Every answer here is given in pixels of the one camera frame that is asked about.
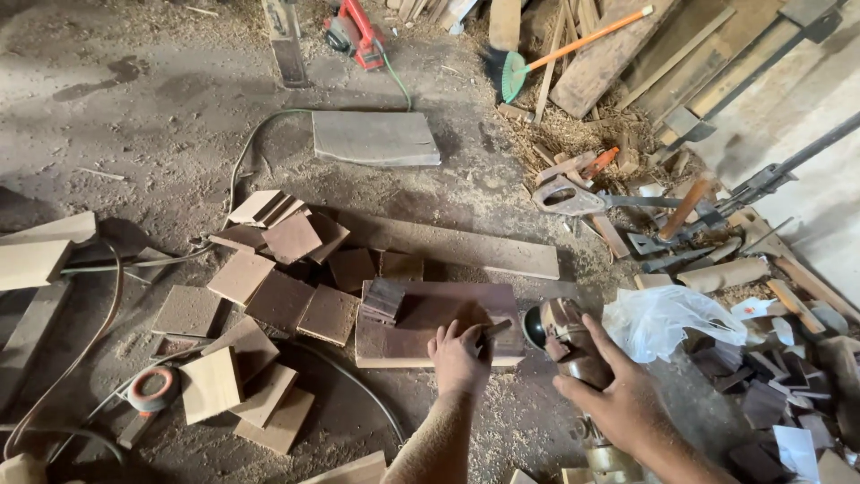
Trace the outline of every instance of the hand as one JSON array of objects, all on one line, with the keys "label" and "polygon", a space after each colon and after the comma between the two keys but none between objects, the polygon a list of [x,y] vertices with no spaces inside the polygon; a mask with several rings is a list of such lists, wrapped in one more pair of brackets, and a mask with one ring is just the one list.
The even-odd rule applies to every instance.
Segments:
[{"label": "hand", "polygon": [[559,375],[552,379],[558,392],[591,414],[613,444],[640,462],[645,450],[681,439],[657,391],[656,379],[618,348],[591,316],[583,314],[582,322],[612,367],[615,381],[600,392],[576,378]]},{"label": "hand", "polygon": [[447,328],[440,326],[436,338],[427,342],[427,354],[436,366],[439,396],[463,392],[481,396],[489,381],[493,362],[493,344],[475,347],[484,326],[472,326],[458,336],[460,322],[454,320]]}]

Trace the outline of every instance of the orange tool handle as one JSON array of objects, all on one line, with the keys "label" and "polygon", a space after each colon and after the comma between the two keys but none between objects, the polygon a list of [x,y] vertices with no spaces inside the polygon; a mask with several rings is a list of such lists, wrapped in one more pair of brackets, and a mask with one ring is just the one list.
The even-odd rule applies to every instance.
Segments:
[{"label": "orange tool handle", "polygon": [[615,155],[618,153],[618,147],[615,146],[611,150],[606,150],[601,153],[600,156],[597,157],[589,166],[586,166],[582,170],[582,179],[583,180],[591,180],[594,175],[600,173],[609,163],[615,159]]},{"label": "orange tool handle", "polygon": [[565,55],[567,53],[571,53],[571,52],[575,51],[576,49],[578,49],[578,48],[580,48],[580,47],[582,47],[582,46],[584,46],[584,45],[586,45],[586,44],[588,44],[594,40],[597,40],[606,34],[609,34],[610,32],[614,32],[614,31],[620,29],[621,27],[627,25],[628,23],[635,22],[635,21],[643,18],[644,16],[650,15],[652,12],[654,12],[654,6],[649,5],[648,7],[645,7],[644,9],[639,10],[635,14],[630,14],[630,15],[626,16],[625,18],[623,18],[619,21],[613,22],[613,23],[607,25],[606,27],[603,27],[602,29],[600,29],[596,32],[593,32],[589,35],[586,35],[585,37],[583,37],[579,40],[575,40],[575,41],[567,44],[566,46],[564,46],[564,47],[562,47],[562,48],[560,48],[554,52],[551,52],[551,53],[544,55],[542,58],[532,62],[531,64],[527,65],[526,67],[528,67],[528,71],[534,71],[535,69],[537,69],[541,65],[544,65],[547,62],[550,62],[552,59],[558,59],[562,55]]}]

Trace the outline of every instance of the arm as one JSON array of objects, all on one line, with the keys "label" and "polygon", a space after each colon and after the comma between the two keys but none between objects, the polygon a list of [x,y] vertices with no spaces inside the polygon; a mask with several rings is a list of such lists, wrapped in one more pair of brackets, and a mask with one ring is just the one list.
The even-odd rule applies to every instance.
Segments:
[{"label": "arm", "polygon": [[600,323],[587,314],[582,322],[600,355],[612,367],[615,381],[600,392],[569,376],[553,385],[584,412],[620,450],[650,468],[664,484],[738,484],[681,436],[669,418],[656,380],[618,348]]},{"label": "arm", "polygon": [[439,398],[427,419],[391,463],[382,484],[466,484],[472,414],[489,380],[493,346],[475,345],[482,326],[458,334],[454,320],[427,343]]}]

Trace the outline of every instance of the wooden handle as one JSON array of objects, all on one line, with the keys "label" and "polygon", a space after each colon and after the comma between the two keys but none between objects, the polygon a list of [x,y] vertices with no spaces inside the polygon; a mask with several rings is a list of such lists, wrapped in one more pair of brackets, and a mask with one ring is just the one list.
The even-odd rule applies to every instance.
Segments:
[{"label": "wooden handle", "polygon": [[643,18],[644,16],[650,15],[652,12],[654,12],[654,6],[649,5],[648,7],[645,7],[644,9],[639,10],[635,14],[630,14],[630,15],[626,16],[625,18],[623,18],[619,21],[615,21],[615,22],[607,25],[606,27],[603,27],[602,29],[600,29],[596,32],[593,32],[589,35],[586,35],[585,37],[583,37],[579,40],[575,40],[575,41],[567,44],[566,46],[559,48],[558,50],[556,50],[554,52],[551,52],[551,53],[544,55],[542,58],[532,62],[531,64],[527,65],[526,67],[528,68],[528,71],[534,71],[535,69],[537,69],[541,65],[545,65],[547,62],[550,62],[552,59],[558,59],[562,55],[565,55],[567,53],[571,53],[574,50],[576,50],[576,49],[578,49],[578,48],[580,48],[580,47],[582,47],[582,46],[584,46],[584,45],[586,45],[586,44],[588,44],[594,40],[597,40],[606,34],[609,34],[610,32],[614,32],[614,31],[620,29],[621,27],[627,25],[628,23],[635,22],[635,21]]},{"label": "wooden handle", "polygon": [[684,220],[686,220],[687,215],[693,211],[696,207],[696,204],[699,203],[699,200],[702,200],[705,192],[710,188],[710,180],[705,178],[697,181],[690,191],[687,192],[687,195],[684,196],[684,200],[681,201],[681,204],[678,205],[678,208],[675,208],[675,212],[669,217],[669,221],[660,229],[660,232],[657,233],[657,237],[660,240],[668,241],[672,237],[674,237],[675,233],[678,232],[678,229],[681,228],[681,225],[684,224]]}]

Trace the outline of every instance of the wooden cylinder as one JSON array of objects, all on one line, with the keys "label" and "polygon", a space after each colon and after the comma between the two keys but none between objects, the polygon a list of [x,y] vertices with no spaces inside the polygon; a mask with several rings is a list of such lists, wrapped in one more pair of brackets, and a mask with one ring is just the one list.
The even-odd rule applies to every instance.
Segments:
[{"label": "wooden cylinder", "polygon": [[768,272],[767,262],[759,258],[748,258],[683,272],[678,274],[677,278],[696,292],[709,293],[755,281]]},{"label": "wooden cylinder", "polygon": [[678,233],[678,229],[681,228],[681,225],[684,224],[684,220],[696,208],[696,204],[702,200],[702,197],[709,188],[710,180],[708,178],[694,183],[690,191],[687,192],[687,195],[684,196],[684,200],[681,200],[681,204],[678,205],[678,208],[675,208],[675,212],[669,217],[669,221],[657,233],[657,237],[664,242],[674,237]]}]

